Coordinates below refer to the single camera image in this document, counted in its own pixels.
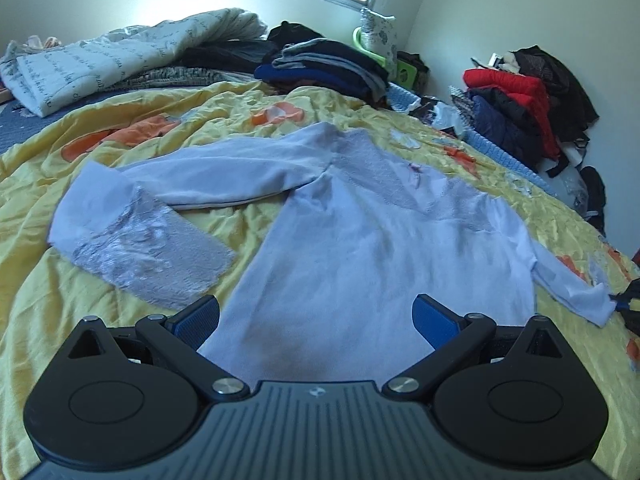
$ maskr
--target red folded garment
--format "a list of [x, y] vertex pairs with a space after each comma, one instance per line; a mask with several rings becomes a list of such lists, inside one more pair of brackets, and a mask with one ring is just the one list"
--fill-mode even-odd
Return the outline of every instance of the red folded garment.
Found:
[[498, 88], [526, 108], [540, 126], [545, 156], [558, 158], [560, 147], [549, 123], [549, 96], [541, 79], [486, 68], [466, 70], [463, 79], [469, 88]]

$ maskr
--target white pillow with gray print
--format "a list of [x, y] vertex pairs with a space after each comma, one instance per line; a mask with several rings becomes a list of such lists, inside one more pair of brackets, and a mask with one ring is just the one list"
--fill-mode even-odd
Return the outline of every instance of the white pillow with gray print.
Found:
[[398, 33], [396, 17], [382, 16], [367, 7], [360, 11], [360, 43], [364, 48], [386, 59], [389, 79], [394, 79], [398, 71]]

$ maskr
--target green basket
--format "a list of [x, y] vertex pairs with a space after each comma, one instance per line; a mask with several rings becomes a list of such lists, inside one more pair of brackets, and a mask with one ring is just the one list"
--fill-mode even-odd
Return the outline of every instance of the green basket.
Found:
[[[361, 53], [375, 60], [381, 67], [386, 68], [386, 59], [384, 57], [379, 56], [362, 46], [360, 43], [360, 33], [360, 27], [353, 31], [353, 46], [356, 50], [359, 50]], [[415, 66], [405, 63], [404, 61], [398, 61], [398, 72], [393, 82], [400, 85], [402, 88], [412, 91], [417, 75], [418, 69]]]

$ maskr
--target yellow blanket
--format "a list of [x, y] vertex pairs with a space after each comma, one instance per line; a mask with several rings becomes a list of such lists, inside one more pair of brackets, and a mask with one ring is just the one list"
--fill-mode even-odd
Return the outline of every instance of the yellow blanket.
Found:
[[[488, 193], [504, 196], [525, 219], [532, 235], [558, 256], [568, 256], [577, 270], [588, 272], [588, 256], [599, 254], [613, 289], [626, 288], [636, 269], [627, 258], [616, 263], [597, 233], [557, 200], [537, 188], [520, 193], [507, 171], [463, 143], [452, 140], [476, 159], [478, 177], [450, 156], [443, 137], [417, 120], [376, 111], [336, 92], [313, 87], [289, 94], [288, 102], [305, 111], [301, 123], [253, 126], [251, 114], [283, 100], [270, 96], [260, 83], [219, 83], [193, 90], [143, 91], [126, 94], [73, 111], [0, 159], [0, 460], [7, 480], [20, 478], [37, 458], [22, 426], [22, 408], [31, 388], [76, 322], [86, 314], [100, 316], [108, 326], [130, 326], [161, 309], [117, 290], [71, 265], [47, 247], [47, 229], [57, 202], [88, 158], [108, 166], [162, 155], [181, 146], [215, 142], [229, 134], [280, 136], [300, 126], [329, 121], [341, 129], [363, 127], [375, 143], [404, 158], [431, 164], [458, 175]], [[72, 163], [60, 149], [87, 133], [121, 128], [159, 113], [172, 116], [199, 107], [167, 135], [135, 148], [108, 141]], [[419, 149], [398, 143], [392, 129], [408, 133]], [[258, 250], [278, 214], [282, 197], [247, 206], [186, 212], [200, 229], [217, 236], [237, 254], [212, 293], [224, 306], [242, 272]], [[609, 426], [595, 462], [617, 479], [635, 480], [640, 470], [640, 374], [630, 370], [628, 341], [615, 314], [604, 329], [589, 324], [538, 289], [540, 312], [551, 317], [584, 362], [609, 405]]]

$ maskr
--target gray ribbed panel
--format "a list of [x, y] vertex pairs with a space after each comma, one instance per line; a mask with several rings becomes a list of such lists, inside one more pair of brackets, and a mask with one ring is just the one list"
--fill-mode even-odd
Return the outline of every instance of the gray ribbed panel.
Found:
[[47, 463], [28, 475], [29, 480], [533, 478], [606, 477], [590, 463], [561, 472], [508, 472], [477, 462], [438, 434], [420, 404], [385, 399], [373, 383], [264, 383], [249, 400], [217, 405], [187, 444], [155, 463], [112, 473]]

